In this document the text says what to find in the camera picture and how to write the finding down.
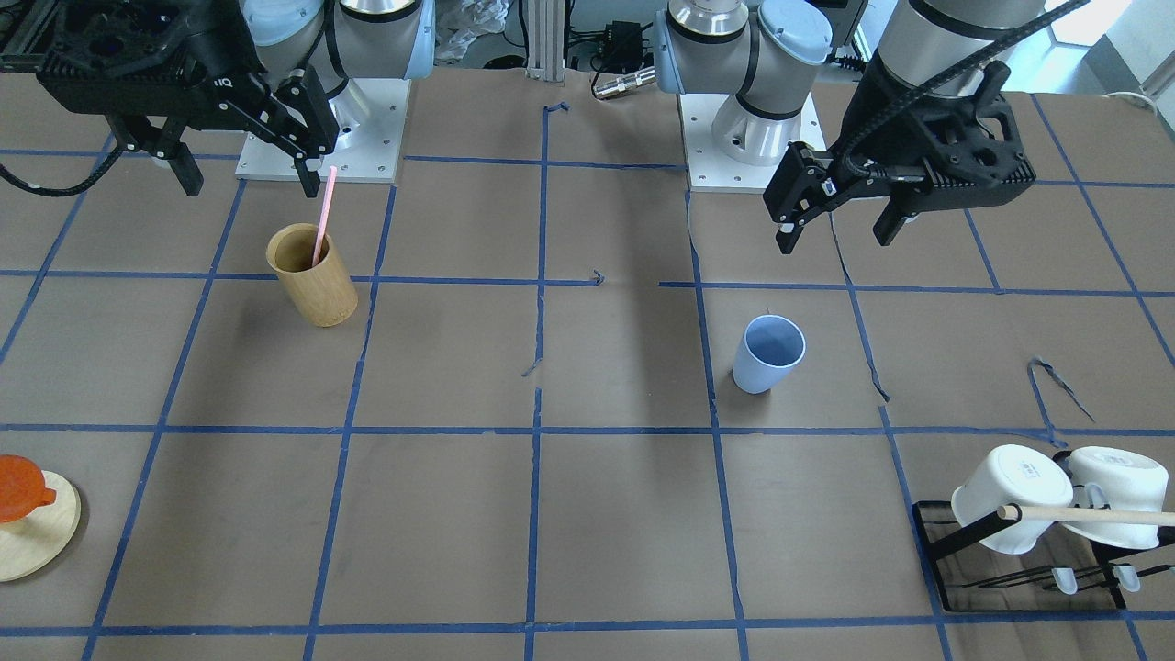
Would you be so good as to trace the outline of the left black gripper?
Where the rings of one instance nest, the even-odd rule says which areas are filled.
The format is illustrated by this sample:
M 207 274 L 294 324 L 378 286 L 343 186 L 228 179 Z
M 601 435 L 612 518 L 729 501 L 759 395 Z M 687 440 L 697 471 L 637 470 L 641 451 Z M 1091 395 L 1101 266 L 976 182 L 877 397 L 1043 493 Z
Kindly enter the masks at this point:
M 1002 96 L 1008 76 L 1007 65 L 987 65 L 974 94 L 927 94 L 851 148 L 870 120 L 911 89 L 885 65 L 868 65 L 831 148 L 834 158 L 793 141 L 768 180 L 763 201 L 779 251 L 794 251 L 806 223 L 828 210 L 839 188 L 870 177 L 866 196 L 889 197 L 872 229 L 880 247 L 922 214 L 919 207 L 1003 205 L 1027 191 L 1036 171 Z

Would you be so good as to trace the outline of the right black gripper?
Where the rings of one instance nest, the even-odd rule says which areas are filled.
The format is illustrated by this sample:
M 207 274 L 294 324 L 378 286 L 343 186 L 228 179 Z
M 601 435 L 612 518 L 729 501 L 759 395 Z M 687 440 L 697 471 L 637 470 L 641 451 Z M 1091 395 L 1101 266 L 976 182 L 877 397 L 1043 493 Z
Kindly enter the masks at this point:
M 118 146 L 167 163 L 186 196 L 203 187 L 187 126 L 276 147 L 306 197 L 318 196 L 309 162 L 333 154 L 340 122 L 315 73 L 289 73 L 271 92 L 235 1 L 62 1 L 51 25 L 39 83 L 67 110 L 108 116 Z

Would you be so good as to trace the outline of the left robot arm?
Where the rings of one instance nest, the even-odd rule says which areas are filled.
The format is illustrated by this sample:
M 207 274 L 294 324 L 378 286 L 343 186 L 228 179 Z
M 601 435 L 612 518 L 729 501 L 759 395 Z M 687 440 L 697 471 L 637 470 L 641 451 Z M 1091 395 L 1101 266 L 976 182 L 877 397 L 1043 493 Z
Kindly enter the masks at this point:
M 1003 50 L 1045 27 L 1040 1 L 900 1 L 826 150 L 786 139 L 834 49 L 806 1 L 671 1 L 654 16 L 657 83 L 721 94 L 712 129 L 731 158 L 773 166 L 763 195 L 781 252 L 819 215 L 886 198 L 887 247 L 922 213 L 1008 204 L 1035 184 L 1003 100 Z

